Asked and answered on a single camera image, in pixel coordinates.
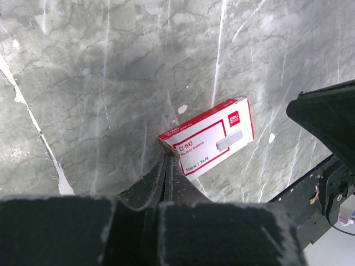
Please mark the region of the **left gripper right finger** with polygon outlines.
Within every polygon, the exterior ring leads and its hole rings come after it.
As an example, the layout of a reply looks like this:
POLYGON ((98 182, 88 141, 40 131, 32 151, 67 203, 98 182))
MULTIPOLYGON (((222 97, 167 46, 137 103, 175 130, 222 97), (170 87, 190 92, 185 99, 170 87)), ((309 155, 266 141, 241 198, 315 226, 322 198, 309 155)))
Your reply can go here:
POLYGON ((274 203, 215 203, 168 159, 159 265, 306 265, 296 225, 274 203))

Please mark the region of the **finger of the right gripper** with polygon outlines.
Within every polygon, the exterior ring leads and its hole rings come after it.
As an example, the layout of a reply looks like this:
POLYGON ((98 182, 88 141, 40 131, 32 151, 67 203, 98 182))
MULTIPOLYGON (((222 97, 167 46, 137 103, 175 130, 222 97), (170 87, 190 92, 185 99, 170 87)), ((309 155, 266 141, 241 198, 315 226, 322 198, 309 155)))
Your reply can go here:
POLYGON ((301 93, 286 114, 354 172, 354 80, 301 93))

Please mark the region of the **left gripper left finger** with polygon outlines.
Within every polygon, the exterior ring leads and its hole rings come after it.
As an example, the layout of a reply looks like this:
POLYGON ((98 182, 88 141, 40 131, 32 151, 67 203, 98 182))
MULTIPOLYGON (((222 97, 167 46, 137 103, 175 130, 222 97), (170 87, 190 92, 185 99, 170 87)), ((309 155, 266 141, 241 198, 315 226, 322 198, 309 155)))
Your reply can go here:
POLYGON ((113 196, 1 199, 2 265, 155 265, 166 156, 113 196))

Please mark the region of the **red white staple box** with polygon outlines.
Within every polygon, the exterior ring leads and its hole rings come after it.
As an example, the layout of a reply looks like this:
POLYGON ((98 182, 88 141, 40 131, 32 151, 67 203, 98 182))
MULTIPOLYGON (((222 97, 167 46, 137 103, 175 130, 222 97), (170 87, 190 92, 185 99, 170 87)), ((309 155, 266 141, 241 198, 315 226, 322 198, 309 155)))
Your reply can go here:
POLYGON ((157 138, 193 181, 255 139, 250 101, 227 99, 157 138))

